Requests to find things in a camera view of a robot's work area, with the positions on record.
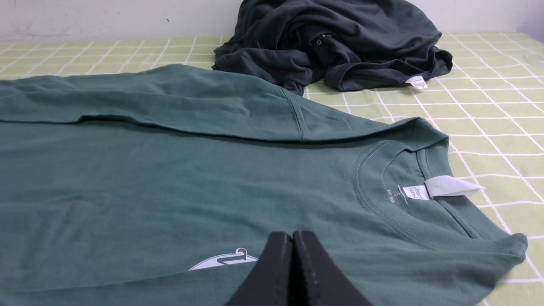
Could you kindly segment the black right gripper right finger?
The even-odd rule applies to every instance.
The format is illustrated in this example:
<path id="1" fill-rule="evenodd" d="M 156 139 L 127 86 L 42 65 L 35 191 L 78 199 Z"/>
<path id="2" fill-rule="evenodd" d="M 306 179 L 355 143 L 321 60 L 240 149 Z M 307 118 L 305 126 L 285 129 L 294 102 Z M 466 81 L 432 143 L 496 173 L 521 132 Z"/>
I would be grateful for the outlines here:
<path id="1" fill-rule="evenodd" d="M 294 306 L 371 306 L 328 255 L 316 234 L 293 233 Z"/>

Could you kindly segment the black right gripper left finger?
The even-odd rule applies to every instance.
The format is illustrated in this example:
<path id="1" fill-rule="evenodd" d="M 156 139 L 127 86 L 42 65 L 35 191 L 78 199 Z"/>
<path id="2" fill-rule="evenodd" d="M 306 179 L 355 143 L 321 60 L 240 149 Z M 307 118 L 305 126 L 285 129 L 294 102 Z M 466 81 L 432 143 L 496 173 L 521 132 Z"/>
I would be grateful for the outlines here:
<path id="1" fill-rule="evenodd" d="M 228 306 L 287 306 L 293 242 L 285 232 L 270 234 L 260 259 L 227 302 Z"/>

